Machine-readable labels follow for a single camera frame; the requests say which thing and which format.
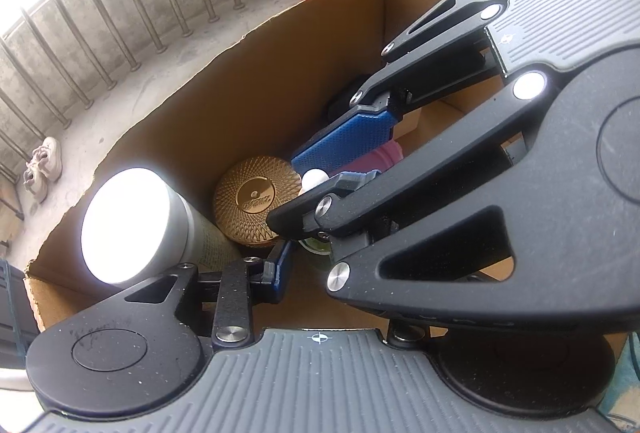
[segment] white bottle cap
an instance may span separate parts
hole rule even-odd
[[[329,180],[329,175],[327,175],[321,169],[310,169],[304,175],[302,175],[302,189],[300,190],[300,195],[302,193],[306,193],[307,191],[313,189],[316,186],[322,184],[322,182]]]
[[[179,263],[187,236],[180,196],[156,173],[127,169],[105,182],[89,204],[82,256],[96,278],[127,287]]]

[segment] ribbed gray surface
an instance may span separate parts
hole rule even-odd
[[[257,344],[217,353],[180,399],[148,415],[104,423],[45,415],[47,433],[616,433],[594,411],[509,419],[476,408],[439,379],[427,357],[375,331],[267,330]]]
[[[569,71],[640,42],[640,0],[510,0],[488,30],[507,75],[537,63]]]

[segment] gold lid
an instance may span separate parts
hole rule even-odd
[[[278,235],[267,226],[267,214],[298,196],[301,187],[300,175],[282,159],[263,155],[243,160],[218,182],[216,225],[242,245],[271,245]]]

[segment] blue gripper pad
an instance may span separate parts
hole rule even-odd
[[[332,172],[382,146],[391,138],[398,119],[388,111],[355,114],[344,124],[296,155],[291,161],[301,175],[318,168]]]

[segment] white sneaker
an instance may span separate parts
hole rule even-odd
[[[62,154],[60,143],[53,137],[47,137],[42,146],[33,150],[33,160],[50,182],[55,182],[62,174]]]
[[[33,195],[38,203],[42,204],[42,201],[47,198],[47,181],[36,162],[31,161],[26,164],[27,169],[24,174],[22,174],[24,187]]]

